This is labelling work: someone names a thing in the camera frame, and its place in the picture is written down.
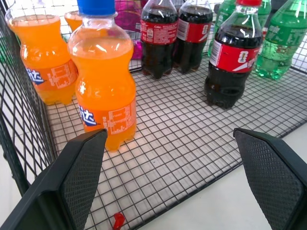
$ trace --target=blue label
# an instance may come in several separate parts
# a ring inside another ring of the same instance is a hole
[[[97,123],[95,122],[94,115],[87,109],[83,109],[82,106],[79,105],[80,114],[82,121],[85,122],[87,126],[95,126]]]
[[[44,83],[44,79],[42,79],[39,72],[35,70],[31,70],[31,69],[27,69],[27,72],[28,72],[30,80],[36,85],[40,85],[41,83]]]

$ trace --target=blue bottle cap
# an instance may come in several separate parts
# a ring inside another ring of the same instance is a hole
[[[115,0],[77,0],[77,2],[80,14],[107,16],[116,12]]]

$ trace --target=red label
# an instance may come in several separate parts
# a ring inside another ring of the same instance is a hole
[[[260,47],[255,49],[236,48],[221,44],[215,40],[210,62],[217,68],[228,72],[246,73],[252,70],[259,50]]]
[[[78,71],[72,60],[61,66],[48,69],[30,69],[25,66],[29,78],[36,89],[42,91],[57,90],[73,84],[78,77]]]
[[[211,23],[196,24],[179,19],[177,38],[193,43],[205,42],[208,38],[210,26]]]
[[[170,24],[149,23],[141,20],[141,40],[151,44],[166,45],[176,40],[178,21]]]
[[[108,135],[114,135],[126,131],[136,122],[135,98],[127,106],[113,111],[92,110],[81,103],[79,109],[87,132],[105,128]]]

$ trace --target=red plastic piece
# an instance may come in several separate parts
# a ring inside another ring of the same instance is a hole
[[[242,6],[260,6],[262,0],[236,0],[236,4]]]
[[[120,228],[123,226],[125,222],[125,217],[121,213],[115,213],[114,214],[115,223],[113,226],[113,230],[120,230]]]

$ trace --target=dark cola liquid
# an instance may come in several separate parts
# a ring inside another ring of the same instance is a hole
[[[187,9],[179,11],[179,18],[188,23],[210,23],[213,13],[205,7],[188,6]],[[202,51],[206,42],[207,39],[201,43],[192,43],[177,38],[174,54],[175,67],[181,67],[183,73],[197,70],[201,64]]]
[[[262,35],[256,31],[253,35],[252,28],[242,28],[237,26],[230,26],[230,28],[219,29],[215,35],[215,40],[221,44],[234,46],[244,49],[254,49],[260,47],[262,42]],[[219,69],[209,62],[209,74],[205,81],[205,92],[207,94],[207,101],[209,104],[216,104],[219,107],[231,108],[236,101],[243,95],[245,88],[245,81],[250,72],[246,73],[232,73],[223,69]]]
[[[175,23],[177,12],[166,7],[153,7],[150,12],[142,12],[142,20],[150,23]],[[144,41],[142,43],[142,70],[145,75],[153,75],[160,79],[164,74],[170,74],[173,67],[175,43],[155,45]]]

